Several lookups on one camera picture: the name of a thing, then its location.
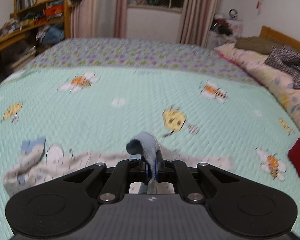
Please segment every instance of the shelf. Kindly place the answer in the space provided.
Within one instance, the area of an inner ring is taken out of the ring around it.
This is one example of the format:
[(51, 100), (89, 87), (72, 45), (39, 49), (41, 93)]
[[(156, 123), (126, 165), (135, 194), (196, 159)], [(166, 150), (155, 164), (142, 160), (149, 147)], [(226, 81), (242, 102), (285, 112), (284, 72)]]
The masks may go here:
[(0, 39), (0, 44), (4, 41), (7, 41), (19, 34), (22, 34), (22, 33), (25, 33), (25, 32), (28, 32), (30, 30), (33, 30), (33, 29), (36, 29), (36, 28), (39, 28), (41, 26), (45, 26), (45, 25), (48, 25), (48, 24), (56, 24), (56, 23), (61, 23), (61, 22), (64, 22), (64, 18), (58, 18), (58, 19), (51, 19), (49, 20), (48, 22), (43, 22), (43, 23), (39, 23), (39, 24), (35, 24), (35, 25), (32, 25), (32, 26), (29, 26), (27, 28), (24, 28), (23, 30), (21, 31), (14, 31), (13, 33), (11, 33), (10, 35), (7, 35), (7, 36), (4, 36)]
[(36, 3), (35, 5), (30, 6), (30, 7), (26, 8), (26, 9), (22, 9), (22, 10), (17, 11), (17, 14), (29, 11), (29, 10), (34, 9), (36, 7), (40, 7), (40, 6), (45, 5), (45, 4), (49, 3), (49, 2), (55, 2), (55, 1), (59, 1), (59, 0), (47, 0), (47, 1), (44, 1), (44, 2), (41, 2), (41, 3)]

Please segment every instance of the pillow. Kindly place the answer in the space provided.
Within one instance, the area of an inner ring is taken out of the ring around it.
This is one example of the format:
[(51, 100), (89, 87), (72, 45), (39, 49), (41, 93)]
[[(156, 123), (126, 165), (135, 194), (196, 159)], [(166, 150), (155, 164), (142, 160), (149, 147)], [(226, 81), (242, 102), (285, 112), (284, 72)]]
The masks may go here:
[(292, 88), (292, 77), (269, 65), (249, 65), (249, 74), (275, 96), (300, 129), (300, 90)]
[(240, 38), (234, 46), (237, 49), (252, 50), (265, 55), (269, 55), (271, 53), (272, 47), (276, 47), (278, 49), (283, 47), (282, 44), (260, 37)]
[(235, 62), (245, 69), (247, 63), (263, 64), (268, 55), (263, 55), (252, 50), (236, 49), (234, 43), (216, 47), (215, 51), (222, 54), (227, 60)]

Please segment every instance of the bed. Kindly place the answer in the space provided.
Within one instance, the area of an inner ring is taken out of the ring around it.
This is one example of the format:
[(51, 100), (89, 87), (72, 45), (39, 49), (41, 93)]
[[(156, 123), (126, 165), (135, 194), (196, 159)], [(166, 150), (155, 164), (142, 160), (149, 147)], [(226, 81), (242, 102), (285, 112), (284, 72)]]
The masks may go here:
[[(299, 41), (267, 26), (262, 27), (260, 37), (290, 45), (300, 52)], [(246, 73), (266, 87), (300, 129), (300, 90), (293, 89), (293, 80), (290, 75), (266, 65), (264, 61), (267, 59), (267, 55), (236, 49), (234, 44), (221, 46), (216, 48), (216, 51), (227, 60), (239, 65)]]
[[(182, 118), (169, 125), (166, 112)], [(300, 179), (287, 158), (300, 130), (248, 71), (197, 46), (76, 39), (0, 84), (0, 240), (12, 236), (2, 178), (24, 140), (44, 137), (46, 149), (58, 143), (66, 156), (111, 159), (141, 131), (189, 165), (209, 162), (286, 192), (298, 205), (300, 236)], [(263, 170), (262, 156), (279, 161), (276, 174)]]

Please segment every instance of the quilted bedspread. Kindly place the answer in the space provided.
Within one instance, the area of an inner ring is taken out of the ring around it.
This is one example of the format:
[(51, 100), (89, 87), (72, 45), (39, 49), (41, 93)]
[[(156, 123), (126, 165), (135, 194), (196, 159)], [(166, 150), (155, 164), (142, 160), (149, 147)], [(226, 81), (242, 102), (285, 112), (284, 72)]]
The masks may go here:
[(198, 72), (257, 84), (241, 68), (199, 46), (127, 39), (67, 39), (28, 64), (37, 67), (128, 66)]
[(182, 157), (227, 158), (231, 172), (286, 192), (300, 235), (300, 179), (287, 158), (300, 132), (266, 89), (185, 71), (82, 66), (28, 69), (0, 85), (0, 240), (12, 236), (2, 177), (23, 140), (111, 154), (140, 131)]

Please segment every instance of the wooden desk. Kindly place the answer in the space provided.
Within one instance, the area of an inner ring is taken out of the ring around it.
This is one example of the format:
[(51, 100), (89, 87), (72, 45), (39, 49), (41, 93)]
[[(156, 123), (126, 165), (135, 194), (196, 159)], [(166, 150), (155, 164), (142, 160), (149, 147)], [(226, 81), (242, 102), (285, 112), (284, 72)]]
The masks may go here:
[(30, 26), (28, 28), (24, 28), (21, 31), (13, 32), (12, 34), (0, 39), (0, 51), (22, 39), (25, 39), (26, 32), (28, 32), (30, 30), (39, 28), (39, 27), (47, 25), (47, 24), (56, 24), (56, 23), (63, 22), (63, 21), (64, 21), (63, 19), (52, 19), (52, 20), (48, 21), (48, 23), (44, 22), (44, 23), (36, 24), (36, 25)]

